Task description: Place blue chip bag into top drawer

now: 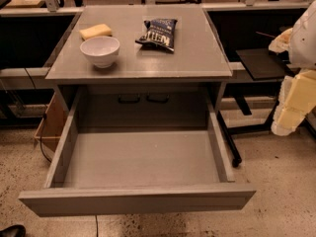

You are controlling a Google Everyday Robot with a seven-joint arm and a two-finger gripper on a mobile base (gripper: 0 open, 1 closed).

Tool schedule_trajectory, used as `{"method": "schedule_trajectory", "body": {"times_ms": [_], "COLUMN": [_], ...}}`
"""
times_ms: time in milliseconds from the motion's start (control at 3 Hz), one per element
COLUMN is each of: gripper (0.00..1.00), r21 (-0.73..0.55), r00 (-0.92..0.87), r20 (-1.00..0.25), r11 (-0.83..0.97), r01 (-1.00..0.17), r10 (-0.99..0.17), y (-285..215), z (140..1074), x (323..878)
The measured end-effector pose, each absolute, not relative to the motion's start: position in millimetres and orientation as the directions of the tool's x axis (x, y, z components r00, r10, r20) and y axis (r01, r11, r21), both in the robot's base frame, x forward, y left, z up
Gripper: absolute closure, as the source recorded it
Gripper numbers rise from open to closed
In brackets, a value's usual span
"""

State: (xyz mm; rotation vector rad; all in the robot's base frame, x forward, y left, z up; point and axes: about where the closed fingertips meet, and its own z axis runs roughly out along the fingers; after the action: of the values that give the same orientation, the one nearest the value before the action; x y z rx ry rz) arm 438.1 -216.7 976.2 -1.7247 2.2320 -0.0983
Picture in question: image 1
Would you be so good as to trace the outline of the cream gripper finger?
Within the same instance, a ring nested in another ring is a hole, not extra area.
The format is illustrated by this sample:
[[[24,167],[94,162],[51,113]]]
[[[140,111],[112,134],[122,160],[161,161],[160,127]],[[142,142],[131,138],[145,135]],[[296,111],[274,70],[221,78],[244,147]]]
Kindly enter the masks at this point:
[[[305,117],[316,107],[316,71],[302,70],[292,77],[278,122],[289,129],[297,129]]]
[[[284,103],[286,97],[289,93],[292,84],[292,77],[285,76],[279,90],[278,94],[278,104],[276,105],[276,110],[273,116],[273,123],[271,125],[272,133],[278,136],[287,136],[291,134],[291,130],[289,128],[284,128],[279,122],[279,118],[281,116],[281,112],[284,108]]]

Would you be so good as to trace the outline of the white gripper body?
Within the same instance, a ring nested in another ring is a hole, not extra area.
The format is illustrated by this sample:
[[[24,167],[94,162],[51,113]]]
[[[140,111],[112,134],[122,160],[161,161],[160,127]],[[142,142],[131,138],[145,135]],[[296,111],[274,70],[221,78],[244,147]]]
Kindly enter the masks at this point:
[[[292,34],[292,28],[283,31],[269,45],[269,51],[274,53],[282,53],[289,51],[289,43]]]

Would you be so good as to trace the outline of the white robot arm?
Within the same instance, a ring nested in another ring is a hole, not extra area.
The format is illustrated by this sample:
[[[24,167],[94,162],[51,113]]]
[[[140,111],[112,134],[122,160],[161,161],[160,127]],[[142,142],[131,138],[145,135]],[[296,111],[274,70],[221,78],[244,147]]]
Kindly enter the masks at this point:
[[[287,136],[316,107],[316,1],[270,43],[269,50],[287,51],[290,64],[300,69],[294,77],[284,77],[271,126],[273,134]]]

